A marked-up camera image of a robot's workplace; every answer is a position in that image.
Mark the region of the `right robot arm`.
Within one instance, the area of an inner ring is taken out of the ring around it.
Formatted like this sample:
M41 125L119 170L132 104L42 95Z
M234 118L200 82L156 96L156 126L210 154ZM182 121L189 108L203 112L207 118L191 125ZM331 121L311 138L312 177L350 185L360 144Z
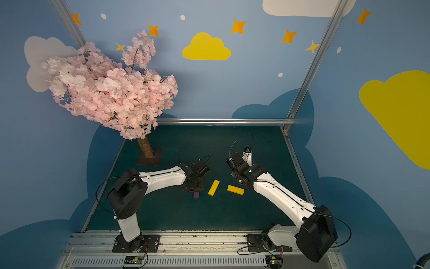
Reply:
M259 165L249 165L238 152L226 162L239 184L264 196L295 224L294 228L272 224L260 235L248 234L248 250L275 252L281 247L297 248L310 261L318 263L338 239L331 211L301 199Z

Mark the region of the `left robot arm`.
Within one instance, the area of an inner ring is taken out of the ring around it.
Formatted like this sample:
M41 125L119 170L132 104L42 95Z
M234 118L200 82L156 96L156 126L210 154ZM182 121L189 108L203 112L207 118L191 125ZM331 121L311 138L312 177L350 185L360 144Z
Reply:
M208 164L198 160L193 165L181 164L153 172L130 169L119 177L107 194L120 229L112 252L156 253L161 236L144 235L138 223L137 212L143 199L154 191L172 186L183 186L186 192L200 193L209 174Z

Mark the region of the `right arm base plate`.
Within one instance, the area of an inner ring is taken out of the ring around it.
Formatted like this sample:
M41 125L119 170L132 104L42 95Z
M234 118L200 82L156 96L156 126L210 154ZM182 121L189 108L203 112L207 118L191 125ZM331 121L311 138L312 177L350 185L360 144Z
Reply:
M292 252L289 246L276 246L265 233L246 234L247 249L249 252Z

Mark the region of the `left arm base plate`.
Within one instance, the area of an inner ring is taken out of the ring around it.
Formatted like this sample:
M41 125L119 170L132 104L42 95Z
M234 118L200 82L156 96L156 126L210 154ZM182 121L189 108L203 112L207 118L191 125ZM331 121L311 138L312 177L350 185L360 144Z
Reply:
M156 253L160 244L159 235L139 235L127 242L122 234L115 238L113 253Z

